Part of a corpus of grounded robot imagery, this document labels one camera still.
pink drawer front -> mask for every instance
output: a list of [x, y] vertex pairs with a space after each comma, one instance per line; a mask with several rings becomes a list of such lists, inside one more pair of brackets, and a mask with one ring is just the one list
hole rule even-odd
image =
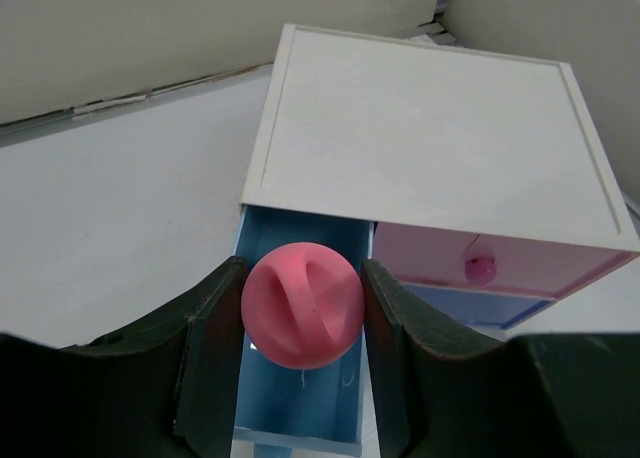
[[[504, 236], [380, 223], [373, 257], [406, 283], [559, 299], [610, 273], [635, 253]], [[469, 283], [465, 266], [487, 257], [495, 278]]]

pink round object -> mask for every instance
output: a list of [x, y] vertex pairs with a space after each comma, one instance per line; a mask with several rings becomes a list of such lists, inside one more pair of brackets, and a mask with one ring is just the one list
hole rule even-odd
[[271, 361], [298, 370], [328, 365], [360, 336], [364, 292], [339, 253], [315, 243], [273, 250], [242, 291], [242, 321]]
[[495, 280], [498, 270], [493, 258], [474, 258], [465, 263], [467, 282], [475, 286], [486, 286]]

beige panel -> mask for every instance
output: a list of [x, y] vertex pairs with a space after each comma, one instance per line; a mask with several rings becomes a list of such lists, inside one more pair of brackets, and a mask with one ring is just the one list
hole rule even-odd
[[0, 123], [272, 61], [285, 22], [388, 34], [436, 0], [0, 0]]
[[452, 0], [467, 46], [568, 61], [621, 187], [640, 200], [640, 0]]

toy dresser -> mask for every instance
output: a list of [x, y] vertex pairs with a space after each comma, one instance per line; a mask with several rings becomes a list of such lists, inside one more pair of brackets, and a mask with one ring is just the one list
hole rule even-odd
[[[569, 65], [299, 26], [242, 201], [250, 266], [292, 241], [372, 253], [470, 325], [513, 326], [640, 250]], [[362, 344], [304, 377], [253, 348], [236, 437], [358, 455]]]

cabinet top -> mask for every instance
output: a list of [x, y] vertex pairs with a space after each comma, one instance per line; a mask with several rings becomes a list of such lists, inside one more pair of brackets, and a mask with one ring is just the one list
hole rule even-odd
[[295, 25], [243, 202], [640, 249], [568, 64]]

